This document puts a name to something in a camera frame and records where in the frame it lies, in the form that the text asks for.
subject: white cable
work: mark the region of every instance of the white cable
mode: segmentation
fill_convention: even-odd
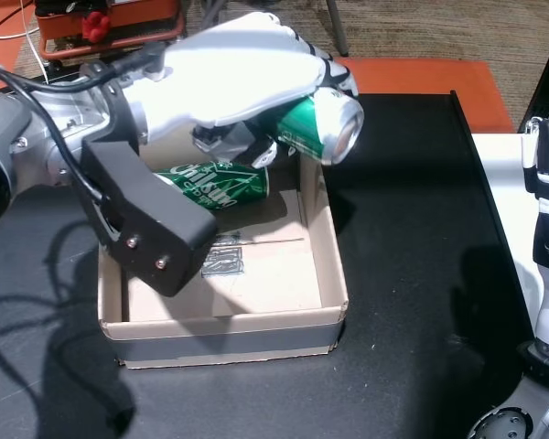
[[[30,40],[30,34],[28,33],[27,29],[27,20],[25,19],[25,5],[23,4],[22,0],[20,0],[20,14],[22,15],[22,25],[25,27],[25,34],[27,35],[28,45],[33,51],[33,55],[37,60],[38,66],[40,67],[40,71],[43,73],[43,77],[45,77],[45,83],[48,84],[47,72],[45,71],[45,66],[43,66],[43,61],[41,61],[40,56],[35,49],[35,46],[33,46],[33,42]]]
[[[35,27],[34,29],[31,29],[28,31],[28,34],[34,34],[35,32],[38,32],[38,27]],[[26,35],[26,32],[22,32],[20,34],[14,34],[14,35],[0,35],[0,40],[2,39],[15,39],[15,38],[22,38]]]

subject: black cable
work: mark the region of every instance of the black cable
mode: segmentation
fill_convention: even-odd
[[[10,14],[8,14],[7,16],[5,16],[3,19],[0,20],[0,26],[2,26],[6,21],[8,21],[10,18],[12,18],[13,16],[15,16],[16,14],[18,14],[20,11],[22,11],[25,7],[29,6],[29,5],[32,5],[33,4],[33,0],[30,0],[29,2],[26,2],[22,5],[22,7],[19,7],[18,9],[12,11]]]
[[[4,76],[7,76],[11,80],[15,80],[21,86],[26,89],[33,91],[43,91],[45,93],[80,93],[82,91],[87,91],[93,87],[98,87],[105,82],[111,80],[116,76],[115,72],[111,69],[102,70],[99,75],[85,78],[72,84],[61,84],[61,85],[48,85],[38,82],[36,80],[30,80],[24,76],[16,75],[10,71],[0,68],[0,73]]]
[[[37,99],[30,94],[24,87],[16,80],[13,79],[10,75],[4,74],[4,71],[0,69],[0,80],[3,81],[8,87],[20,96],[21,101],[27,105],[30,110],[32,110],[37,116],[39,116],[45,125],[47,126],[55,145],[61,153],[61,157],[67,164],[70,169],[70,172],[76,178],[76,180],[86,188],[89,192],[91,198],[97,204],[100,204],[103,199],[102,192],[96,188],[91,181],[83,174],[83,171],[80,168],[80,165],[75,160],[75,157],[67,147],[65,139],[61,135],[59,128],[51,118],[50,114],[43,108],[43,106],[37,101]]]
[[[43,91],[45,93],[80,93],[94,87],[99,87],[113,78],[124,75],[129,70],[137,70],[162,59],[166,47],[167,45],[163,42],[148,43],[142,49],[131,53],[127,57],[112,62],[95,76],[78,80],[71,84],[43,84],[42,82],[30,80],[1,68],[0,74],[2,77],[7,77],[29,90]]]

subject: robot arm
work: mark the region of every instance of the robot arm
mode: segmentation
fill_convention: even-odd
[[[146,144],[193,123],[202,137],[196,145],[232,159],[255,140],[244,131],[254,116],[320,87],[357,94],[346,68],[261,13],[167,49],[145,47],[111,67],[85,65],[81,74],[45,86],[0,69],[17,94],[0,95],[0,216],[28,187],[73,183],[102,246],[165,295],[197,272],[217,226],[150,172],[138,156]],[[359,131],[349,127],[344,141]],[[221,144],[236,144],[235,154],[219,154]]]

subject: carpet floor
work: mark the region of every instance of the carpet floor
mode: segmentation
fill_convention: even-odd
[[[549,0],[337,0],[350,56],[484,60],[518,126],[549,56]],[[189,32],[201,15],[188,0]],[[221,21],[266,9],[305,39],[337,55],[325,0],[230,1]],[[39,74],[25,43],[16,71]]]

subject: orange device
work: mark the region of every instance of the orange device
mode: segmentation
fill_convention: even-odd
[[[149,41],[175,39],[185,28],[179,0],[129,0],[87,9],[78,5],[81,2],[72,0],[68,4],[57,3],[51,11],[64,9],[52,13],[41,9],[37,2],[41,58],[53,61],[83,57]],[[59,47],[48,50],[49,40],[55,40]]]

